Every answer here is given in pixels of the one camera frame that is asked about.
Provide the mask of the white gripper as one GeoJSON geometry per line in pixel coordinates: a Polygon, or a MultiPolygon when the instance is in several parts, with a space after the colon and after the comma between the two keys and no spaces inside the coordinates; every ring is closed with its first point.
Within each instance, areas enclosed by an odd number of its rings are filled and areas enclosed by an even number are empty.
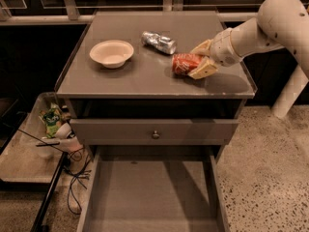
{"type": "Polygon", "coordinates": [[[230,67],[241,62],[242,58],[233,48],[231,34],[232,29],[227,28],[218,33],[212,40],[205,40],[195,46],[191,50],[192,54],[210,57],[204,57],[198,67],[188,73],[188,76],[193,79],[202,79],[218,71],[215,63],[230,67]]]}

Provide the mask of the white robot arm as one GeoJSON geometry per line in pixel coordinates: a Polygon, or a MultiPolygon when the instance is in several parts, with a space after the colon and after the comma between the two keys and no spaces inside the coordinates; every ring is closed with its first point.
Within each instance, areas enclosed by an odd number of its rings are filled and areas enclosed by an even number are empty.
{"type": "Polygon", "coordinates": [[[194,79],[230,67],[244,57],[286,48],[297,61],[287,84],[272,107],[283,118],[309,81],[309,14],[300,0],[265,0],[257,15],[235,28],[227,28],[192,52],[204,59],[189,73],[194,79]]]}

